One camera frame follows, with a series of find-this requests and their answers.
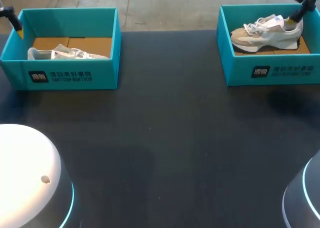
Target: shoe sole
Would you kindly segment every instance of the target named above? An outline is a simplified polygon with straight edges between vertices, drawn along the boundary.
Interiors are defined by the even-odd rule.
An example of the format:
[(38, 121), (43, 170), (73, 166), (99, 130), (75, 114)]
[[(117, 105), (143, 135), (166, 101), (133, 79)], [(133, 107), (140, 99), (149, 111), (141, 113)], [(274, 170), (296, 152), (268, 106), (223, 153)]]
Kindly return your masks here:
[(253, 47), (248, 47), (248, 46), (242, 46), (239, 44), (235, 44), (232, 43), (234, 46), (236, 46), (237, 48), (244, 50), (246, 52), (249, 53), (256, 53), (259, 51), (260, 48), (264, 47), (264, 46), (273, 46), (276, 47), (278, 49), (286, 49), (286, 50), (294, 50), (298, 48), (298, 40), (297, 41), (282, 41), (282, 42), (269, 42), (263, 45), (259, 45), (259, 46), (253, 46)]

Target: sneaker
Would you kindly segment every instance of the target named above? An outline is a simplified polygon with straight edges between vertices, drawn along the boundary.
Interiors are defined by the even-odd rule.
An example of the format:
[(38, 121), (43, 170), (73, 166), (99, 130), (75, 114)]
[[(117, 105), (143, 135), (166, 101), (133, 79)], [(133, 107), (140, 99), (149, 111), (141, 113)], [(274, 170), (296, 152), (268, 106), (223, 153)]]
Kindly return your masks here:
[(108, 59), (106, 56), (88, 54), (80, 49), (70, 49), (59, 44), (53, 50), (38, 50), (29, 48), (28, 60), (56, 60), (56, 59)]
[(303, 21), (292, 24), (281, 15), (269, 19), (258, 19), (254, 24), (244, 24), (230, 34), (232, 44), (246, 52), (255, 53), (263, 46), (274, 46), (279, 49), (297, 49), (302, 35)]

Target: beige sneaker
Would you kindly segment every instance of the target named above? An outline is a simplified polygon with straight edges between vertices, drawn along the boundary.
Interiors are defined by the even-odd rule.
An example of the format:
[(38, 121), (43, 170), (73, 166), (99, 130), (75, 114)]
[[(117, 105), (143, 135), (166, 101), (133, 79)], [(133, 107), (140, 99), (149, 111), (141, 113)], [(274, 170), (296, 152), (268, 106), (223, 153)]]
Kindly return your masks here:
[(303, 22), (292, 26), (281, 15), (260, 18), (254, 24), (244, 24), (244, 28), (230, 34), (234, 46), (246, 52), (255, 53), (263, 46), (279, 49), (297, 49), (297, 41), (302, 35)]

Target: dark tabletop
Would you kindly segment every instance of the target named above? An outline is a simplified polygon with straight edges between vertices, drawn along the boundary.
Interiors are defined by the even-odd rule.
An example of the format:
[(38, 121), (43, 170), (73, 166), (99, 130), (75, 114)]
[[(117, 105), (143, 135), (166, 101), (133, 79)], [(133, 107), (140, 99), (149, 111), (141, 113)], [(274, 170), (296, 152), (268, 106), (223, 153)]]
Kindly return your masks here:
[(56, 145), (84, 228), (285, 227), (320, 86), (227, 87), (215, 31), (123, 33), (117, 90), (16, 92), (1, 71), (0, 122)]

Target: black logo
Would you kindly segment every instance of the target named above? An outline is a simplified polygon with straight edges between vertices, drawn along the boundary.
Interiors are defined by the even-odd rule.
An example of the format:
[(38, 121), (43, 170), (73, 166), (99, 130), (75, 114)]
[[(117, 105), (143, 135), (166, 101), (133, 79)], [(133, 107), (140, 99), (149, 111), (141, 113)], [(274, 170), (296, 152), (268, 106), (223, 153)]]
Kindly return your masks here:
[(47, 83), (49, 82), (47, 75), (44, 71), (29, 71), (32, 82), (34, 83)]
[(252, 71), (252, 78), (265, 78), (268, 76), (270, 66), (255, 66)]

